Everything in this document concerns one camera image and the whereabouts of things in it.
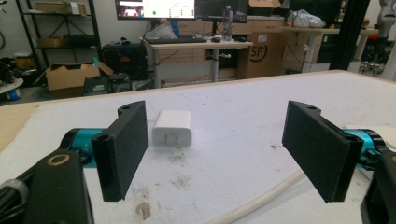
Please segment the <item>bottle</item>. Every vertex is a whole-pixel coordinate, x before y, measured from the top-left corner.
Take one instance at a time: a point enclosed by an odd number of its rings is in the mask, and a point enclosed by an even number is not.
[[[232,25],[233,25],[233,11],[231,10],[231,6],[227,6],[223,11],[223,33],[222,33],[223,40],[231,41]]]

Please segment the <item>black pole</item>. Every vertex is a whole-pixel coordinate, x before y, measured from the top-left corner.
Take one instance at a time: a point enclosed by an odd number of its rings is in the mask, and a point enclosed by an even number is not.
[[[330,70],[347,70],[370,0],[348,0]]]

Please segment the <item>white cable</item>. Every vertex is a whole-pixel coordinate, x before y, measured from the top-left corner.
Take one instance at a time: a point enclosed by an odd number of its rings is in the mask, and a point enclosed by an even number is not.
[[[258,208],[266,205],[271,202],[274,198],[282,194],[289,187],[297,183],[300,179],[305,176],[305,173],[302,170],[296,171],[294,174],[289,176],[286,180],[276,185],[269,191],[265,192],[263,195],[254,199],[249,203],[245,203],[244,205],[235,208],[233,211],[230,211],[221,217],[217,217],[207,224],[225,224],[236,221],[237,219],[246,216],[247,214],[257,210]]]

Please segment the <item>keyboard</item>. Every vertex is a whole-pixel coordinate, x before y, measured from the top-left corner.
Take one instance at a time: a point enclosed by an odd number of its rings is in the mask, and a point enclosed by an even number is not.
[[[192,37],[183,37],[183,38],[175,38],[175,39],[165,39],[165,38],[158,38],[158,39],[145,39],[149,44],[156,45],[156,44],[188,44],[188,43],[206,43],[206,39],[202,38],[192,38]]]

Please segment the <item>bicycle wheel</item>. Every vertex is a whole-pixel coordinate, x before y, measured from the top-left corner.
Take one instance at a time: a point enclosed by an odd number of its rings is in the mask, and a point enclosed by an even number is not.
[[[4,38],[3,33],[0,31],[0,49],[3,49],[6,45],[6,39]]]

